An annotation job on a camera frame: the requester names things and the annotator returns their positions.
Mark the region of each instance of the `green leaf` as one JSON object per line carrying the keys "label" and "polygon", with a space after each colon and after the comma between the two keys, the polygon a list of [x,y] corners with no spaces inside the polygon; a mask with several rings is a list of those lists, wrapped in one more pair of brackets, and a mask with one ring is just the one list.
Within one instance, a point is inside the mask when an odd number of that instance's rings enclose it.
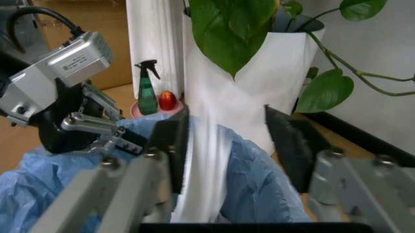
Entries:
{"label": "green leaf", "polygon": [[318,68],[317,67],[310,67],[309,72],[307,72],[306,78],[314,79],[318,74]]}
{"label": "green leaf", "polygon": [[353,87],[353,80],[343,76],[341,69],[326,71],[306,87],[296,112],[317,113],[333,108],[350,96]]}
{"label": "green leaf", "polygon": [[288,1],[282,4],[285,8],[285,11],[291,16],[291,18],[296,18],[303,12],[303,6],[294,0]]}
{"label": "green leaf", "polygon": [[202,53],[232,77],[263,44],[277,0],[190,0],[193,37]]}
{"label": "green leaf", "polygon": [[340,12],[347,20],[360,21],[375,16],[386,2],[387,0],[343,0]]}

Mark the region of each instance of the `green spray bottle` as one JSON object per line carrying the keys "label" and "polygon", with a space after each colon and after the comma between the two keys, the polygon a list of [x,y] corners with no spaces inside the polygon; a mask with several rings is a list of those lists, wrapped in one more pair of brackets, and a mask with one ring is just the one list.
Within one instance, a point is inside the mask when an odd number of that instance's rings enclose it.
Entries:
{"label": "green spray bottle", "polygon": [[148,69],[151,70],[153,74],[160,79],[160,76],[156,71],[156,63],[157,60],[146,60],[135,65],[141,69],[140,86],[138,90],[138,109],[140,109],[140,112],[143,115],[153,114],[158,111],[157,97],[154,94],[150,76],[147,71]]}

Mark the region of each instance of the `screw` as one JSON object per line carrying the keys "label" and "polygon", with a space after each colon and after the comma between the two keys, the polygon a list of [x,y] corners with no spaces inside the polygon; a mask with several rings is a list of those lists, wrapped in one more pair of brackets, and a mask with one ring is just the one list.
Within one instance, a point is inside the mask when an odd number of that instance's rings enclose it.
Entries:
{"label": "screw", "polygon": [[175,154],[175,153],[176,153],[176,147],[175,147],[175,146],[170,145],[170,146],[168,146],[168,148],[169,148],[169,152],[170,152],[171,154]]}
{"label": "screw", "polygon": [[376,156],[374,164],[377,166],[384,166],[387,168],[393,168],[396,165],[395,161],[390,156],[385,154],[380,154]]}
{"label": "screw", "polygon": [[334,147],[330,150],[330,156],[336,157],[336,158],[343,158],[344,151],[341,148]]}
{"label": "screw", "polygon": [[17,113],[24,114],[25,112],[26,112],[26,109],[24,107],[20,106],[17,108]]}
{"label": "screw", "polygon": [[68,124],[73,124],[75,122],[75,120],[73,118],[69,117],[67,119],[67,122],[68,122]]}
{"label": "screw", "polygon": [[150,148],[150,149],[147,151],[147,153],[145,154],[145,156],[146,156],[146,157],[148,157],[148,158],[154,158],[154,159],[157,159],[157,152],[158,152],[157,148],[152,147],[152,148]]}
{"label": "screw", "polygon": [[120,166],[120,163],[117,158],[106,156],[101,160],[101,166],[103,168],[108,168],[110,170],[115,170]]}

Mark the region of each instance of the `pink plate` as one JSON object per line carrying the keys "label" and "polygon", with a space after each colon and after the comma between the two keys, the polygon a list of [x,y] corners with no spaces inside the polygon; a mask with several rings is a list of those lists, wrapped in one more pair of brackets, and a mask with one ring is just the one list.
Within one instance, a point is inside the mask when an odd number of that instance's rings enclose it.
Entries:
{"label": "pink plate", "polygon": [[[176,106],[172,110],[169,110],[169,111],[164,111],[164,110],[160,109],[160,106],[159,106],[157,113],[175,114],[178,111],[180,111],[182,108],[183,108],[182,102],[178,101]],[[138,109],[137,101],[135,101],[133,103],[133,105],[131,105],[130,114],[133,118],[139,118],[139,117],[143,116],[143,114],[141,114],[140,110]]]}

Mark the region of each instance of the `white cylinder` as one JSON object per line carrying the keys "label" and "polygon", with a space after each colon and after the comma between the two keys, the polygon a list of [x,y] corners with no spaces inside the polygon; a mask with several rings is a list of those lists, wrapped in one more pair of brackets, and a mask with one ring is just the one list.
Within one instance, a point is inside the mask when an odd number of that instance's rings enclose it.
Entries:
{"label": "white cylinder", "polygon": [[150,79],[157,95],[172,91],[177,98],[183,92],[183,2],[177,0],[127,0],[128,34],[134,95],[138,97],[140,69],[134,64],[156,59],[158,80]]}

